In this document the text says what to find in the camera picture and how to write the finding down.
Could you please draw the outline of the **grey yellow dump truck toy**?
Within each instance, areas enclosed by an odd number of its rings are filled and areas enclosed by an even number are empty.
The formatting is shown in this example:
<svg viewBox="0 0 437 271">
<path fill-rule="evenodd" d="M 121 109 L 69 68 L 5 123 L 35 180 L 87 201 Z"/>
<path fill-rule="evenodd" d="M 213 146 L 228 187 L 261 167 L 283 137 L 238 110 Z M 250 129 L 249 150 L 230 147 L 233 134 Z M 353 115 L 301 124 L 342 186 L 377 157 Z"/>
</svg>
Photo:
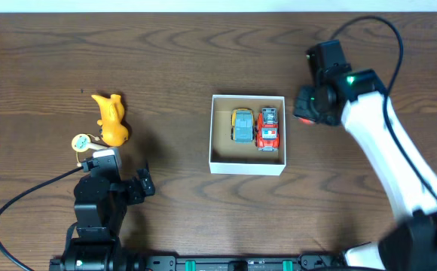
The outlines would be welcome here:
<svg viewBox="0 0 437 271">
<path fill-rule="evenodd" d="M 231 112 L 231 139 L 237 144 L 249 144 L 254 139 L 254 114 L 249 108 L 235 108 Z"/>
</svg>

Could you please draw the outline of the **red fire truck toy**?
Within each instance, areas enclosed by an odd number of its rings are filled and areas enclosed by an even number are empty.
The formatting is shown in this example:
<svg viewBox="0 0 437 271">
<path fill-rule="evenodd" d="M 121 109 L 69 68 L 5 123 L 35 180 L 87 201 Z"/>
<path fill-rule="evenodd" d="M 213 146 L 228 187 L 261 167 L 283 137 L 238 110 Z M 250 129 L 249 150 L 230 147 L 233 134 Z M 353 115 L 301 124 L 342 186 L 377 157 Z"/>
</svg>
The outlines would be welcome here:
<svg viewBox="0 0 437 271">
<path fill-rule="evenodd" d="M 255 146 L 259 151 L 278 151 L 279 121 L 275 108 L 263 108 L 255 122 Z"/>
</svg>

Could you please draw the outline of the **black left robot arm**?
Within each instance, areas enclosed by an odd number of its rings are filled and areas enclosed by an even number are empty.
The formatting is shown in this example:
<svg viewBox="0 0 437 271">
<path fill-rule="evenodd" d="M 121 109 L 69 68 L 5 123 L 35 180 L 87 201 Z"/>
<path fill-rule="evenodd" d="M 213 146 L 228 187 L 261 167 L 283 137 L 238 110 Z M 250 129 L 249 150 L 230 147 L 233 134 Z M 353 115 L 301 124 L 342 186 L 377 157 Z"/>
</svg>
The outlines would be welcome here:
<svg viewBox="0 0 437 271">
<path fill-rule="evenodd" d="M 92 158 L 81 165 L 87 174 L 74 189 L 77 221 L 67 232 L 65 251 L 50 260 L 49 269 L 143 271 L 143 256 L 123 248 L 119 233 L 127 207 L 155 194 L 148 166 L 123 181 L 113 157 Z"/>
</svg>

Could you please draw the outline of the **red ball toy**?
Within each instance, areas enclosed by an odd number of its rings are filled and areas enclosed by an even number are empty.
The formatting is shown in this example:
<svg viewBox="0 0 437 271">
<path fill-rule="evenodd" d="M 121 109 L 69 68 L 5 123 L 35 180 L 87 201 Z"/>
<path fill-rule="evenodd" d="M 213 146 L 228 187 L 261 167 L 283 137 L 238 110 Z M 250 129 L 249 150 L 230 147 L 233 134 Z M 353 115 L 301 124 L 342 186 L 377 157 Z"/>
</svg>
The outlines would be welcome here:
<svg viewBox="0 0 437 271">
<path fill-rule="evenodd" d="M 298 119 L 299 119 L 302 123 L 307 124 L 307 125 L 314 125 L 314 124 L 316 124 L 316 122 L 314 122 L 313 120 L 307 119 L 307 118 L 299 117 Z"/>
</svg>

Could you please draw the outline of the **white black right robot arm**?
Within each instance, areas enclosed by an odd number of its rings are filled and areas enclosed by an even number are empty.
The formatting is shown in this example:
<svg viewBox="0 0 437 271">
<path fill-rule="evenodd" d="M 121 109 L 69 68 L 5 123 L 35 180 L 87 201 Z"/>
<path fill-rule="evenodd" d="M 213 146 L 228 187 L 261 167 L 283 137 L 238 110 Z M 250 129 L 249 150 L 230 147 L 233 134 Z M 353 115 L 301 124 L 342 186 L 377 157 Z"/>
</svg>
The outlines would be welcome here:
<svg viewBox="0 0 437 271">
<path fill-rule="evenodd" d="M 437 174 L 421 156 L 371 69 L 318 69 L 300 89 L 294 115 L 342 125 L 356 140 L 390 201 L 396 227 L 378 242 L 344 252 L 346 265 L 378 270 L 437 270 Z"/>
</svg>

